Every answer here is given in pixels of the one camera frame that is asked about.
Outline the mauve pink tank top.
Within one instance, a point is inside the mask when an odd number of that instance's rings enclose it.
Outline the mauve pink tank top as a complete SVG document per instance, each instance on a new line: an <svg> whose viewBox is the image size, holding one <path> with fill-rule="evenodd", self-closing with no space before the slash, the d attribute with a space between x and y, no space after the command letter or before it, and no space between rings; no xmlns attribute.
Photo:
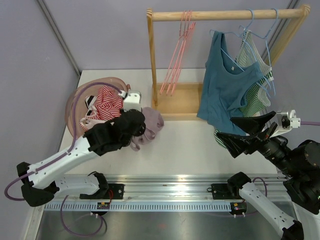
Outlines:
<svg viewBox="0 0 320 240"><path fill-rule="evenodd" d="M135 152L141 149L141 145L151 143L165 125L164 119L158 110L144 107L142 113L145 117L145 131L140 136L133 136L130 142L130 147Z"/></svg>

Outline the red white striped tank top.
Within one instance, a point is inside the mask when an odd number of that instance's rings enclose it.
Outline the red white striped tank top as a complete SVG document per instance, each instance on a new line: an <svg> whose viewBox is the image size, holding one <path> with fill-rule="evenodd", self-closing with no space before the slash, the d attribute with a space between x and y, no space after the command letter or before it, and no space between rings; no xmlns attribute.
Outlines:
<svg viewBox="0 0 320 240"><path fill-rule="evenodd" d="M85 130L94 125L105 123L121 115L123 99L114 88L104 85L97 91L95 103L87 109L85 116L79 121L79 125Z"/></svg>

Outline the black white striped tank top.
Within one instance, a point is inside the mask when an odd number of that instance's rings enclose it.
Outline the black white striped tank top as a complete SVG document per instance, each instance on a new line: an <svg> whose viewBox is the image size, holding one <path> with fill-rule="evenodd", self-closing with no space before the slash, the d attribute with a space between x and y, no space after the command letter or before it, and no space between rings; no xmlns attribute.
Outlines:
<svg viewBox="0 0 320 240"><path fill-rule="evenodd" d="M96 101L97 97L94 95L90 95L88 97L85 98L85 105L87 107L87 109L89 109Z"/></svg>

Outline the teal blue tank top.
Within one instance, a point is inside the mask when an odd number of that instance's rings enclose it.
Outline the teal blue tank top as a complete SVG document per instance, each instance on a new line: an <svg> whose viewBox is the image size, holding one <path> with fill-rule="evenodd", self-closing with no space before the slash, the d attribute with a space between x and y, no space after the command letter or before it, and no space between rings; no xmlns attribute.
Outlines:
<svg viewBox="0 0 320 240"><path fill-rule="evenodd" d="M246 94L262 77L258 62L248 67L235 64L228 54L225 34L215 31L205 63L197 117L219 132L245 136L230 118L243 116L240 108L247 104Z"/></svg>

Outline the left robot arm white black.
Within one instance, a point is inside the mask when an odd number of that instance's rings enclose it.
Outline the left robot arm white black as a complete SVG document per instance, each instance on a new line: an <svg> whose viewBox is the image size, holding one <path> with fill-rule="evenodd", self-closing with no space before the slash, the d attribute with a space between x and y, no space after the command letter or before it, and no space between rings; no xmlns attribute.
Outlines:
<svg viewBox="0 0 320 240"><path fill-rule="evenodd" d="M66 177L66 172L100 157L120 150L141 136L146 129L145 116L131 109L112 120L95 124L72 145L40 162L17 165L23 185L23 199L31 207L49 203L58 196L79 196L80 199L104 199L109 196L109 184L99 172L86 177Z"/></svg>

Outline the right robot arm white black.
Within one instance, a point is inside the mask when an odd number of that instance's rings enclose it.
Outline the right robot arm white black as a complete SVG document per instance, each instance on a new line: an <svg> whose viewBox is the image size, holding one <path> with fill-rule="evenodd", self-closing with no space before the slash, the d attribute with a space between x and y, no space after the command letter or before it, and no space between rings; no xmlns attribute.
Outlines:
<svg viewBox="0 0 320 240"><path fill-rule="evenodd" d="M227 180L226 190L230 197L250 203L277 231L282 240L318 240L320 238L320 144L307 139L298 147L290 149L287 138L280 129L290 128L290 117L283 125L273 122L265 127L277 112L271 111L255 117L232 117L230 120L246 134L244 136L218 132L233 158L241 154L259 152L288 179L283 186L295 208L297 219L280 210L255 183L243 172Z"/></svg>

